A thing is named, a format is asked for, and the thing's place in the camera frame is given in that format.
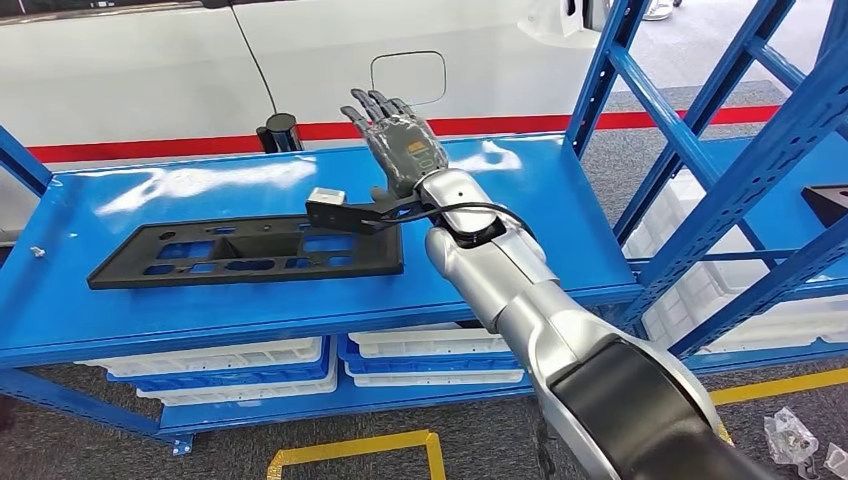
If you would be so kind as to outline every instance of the plastic bag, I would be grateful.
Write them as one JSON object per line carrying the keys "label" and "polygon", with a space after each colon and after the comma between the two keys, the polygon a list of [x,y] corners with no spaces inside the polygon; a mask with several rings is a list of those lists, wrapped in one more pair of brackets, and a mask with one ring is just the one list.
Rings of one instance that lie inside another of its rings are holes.
{"label": "plastic bag", "polygon": [[801,466],[819,449],[816,437],[786,407],[774,417],[763,418],[763,426],[774,463]]}
{"label": "plastic bag", "polygon": [[832,443],[828,445],[824,466],[842,480],[848,480],[848,453],[845,450]]}

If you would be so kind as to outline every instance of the robot finger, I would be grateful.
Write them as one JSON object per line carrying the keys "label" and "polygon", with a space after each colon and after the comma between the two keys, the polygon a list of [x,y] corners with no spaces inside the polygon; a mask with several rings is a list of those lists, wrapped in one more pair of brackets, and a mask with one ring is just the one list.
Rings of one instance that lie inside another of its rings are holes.
{"label": "robot finger", "polygon": [[406,104],[403,100],[399,98],[393,98],[390,100],[392,105],[394,105],[400,113],[405,113],[407,115],[413,116],[415,113],[412,112],[412,109],[409,108],[409,105]]}
{"label": "robot finger", "polygon": [[377,106],[374,100],[372,100],[364,90],[354,88],[350,91],[350,94],[353,95],[353,98],[359,100],[359,103],[361,103],[362,107],[365,109],[365,113],[371,117],[371,121],[377,122],[386,118],[386,116],[383,115],[383,111],[380,110],[380,107]]}
{"label": "robot finger", "polygon": [[383,94],[378,92],[377,90],[369,90],[368,96],[370,96],[377,102],[377,105],[380,106],[380,108],[383,110],[383,113],[387,117],[400,113],[400,110],[398,110],[398,108],[392,102],[388,101],[386,97],[384,97]]}
{"label": "robot finger", "polygon": [[344,106],[341,108],[342,115],[349,118],[351,122],[353,122],[353,126],[359,130],[359,133],[365,135],[365,131],[368,129],[368,120],[365,120],[355,108],[350,105]]}

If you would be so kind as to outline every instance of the robotic arm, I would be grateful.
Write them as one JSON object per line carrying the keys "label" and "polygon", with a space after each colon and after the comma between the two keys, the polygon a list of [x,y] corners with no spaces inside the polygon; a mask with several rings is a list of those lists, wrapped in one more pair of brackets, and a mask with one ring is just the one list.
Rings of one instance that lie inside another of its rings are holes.
{"label": "robotic arm", "polygon": [[448,167],[427,123],[399,99],[355,89],[371,123],[342,113],[386,173],[373,204],[345,205],[317,188],[314,226],[356,233],[429,218],[425,247],[481,324],[527,369],[547,421],[592,479],[771,478],[714,433],[706,390],[667,351],[583,309],[560,287],[529,227],[494,204],[465,171]]}

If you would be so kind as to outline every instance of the red stripe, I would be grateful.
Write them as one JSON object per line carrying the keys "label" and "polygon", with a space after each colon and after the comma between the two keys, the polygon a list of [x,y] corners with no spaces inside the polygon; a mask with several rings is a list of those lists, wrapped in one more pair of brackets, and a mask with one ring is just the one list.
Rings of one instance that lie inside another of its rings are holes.
{"label": "red stripe", "polygon": [[[779,107],[722,108],[713,118],[714,125],[758,123],[768,121]],[[677,112],[683,115],[685,110]],[[488,135],[499,133],[533,133],[565,130],[570,115],[533,115],[525,117],[440,118],[430,120],[437,135]],[[648,128],[655,126],[645,112],[610,112],[601,115],[598,129]],[[301,138],[310,140],[356,139],[359,134],[349,123],[299,124]],[[179,138],[138,142],[90,143],[29,147],[44,163],[81,162],[132,158],[182,157],[190,155],[228,155],[261,151],[254,135],[213,138]]]}

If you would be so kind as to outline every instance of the black plastic panel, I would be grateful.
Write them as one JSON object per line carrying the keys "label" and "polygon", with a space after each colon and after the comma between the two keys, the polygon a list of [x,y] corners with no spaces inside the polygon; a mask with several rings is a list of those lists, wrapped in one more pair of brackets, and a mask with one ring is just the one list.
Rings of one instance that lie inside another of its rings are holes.
{"label": "black plastic panel", "polygon": [[848,213],[848,185],[804,187],[801,196],[825,228],[830,228]]}
{"label": "black plastic panel", "polygon": [[722,441],[652,359],[614,342],[551,385],[623,480],[774,480]]}
{"label": "black plastic panel", "polygon": [[403,272],[400,229],[356,235],[305,215],[143,225],[88,277],[92,289],[271,282]]}

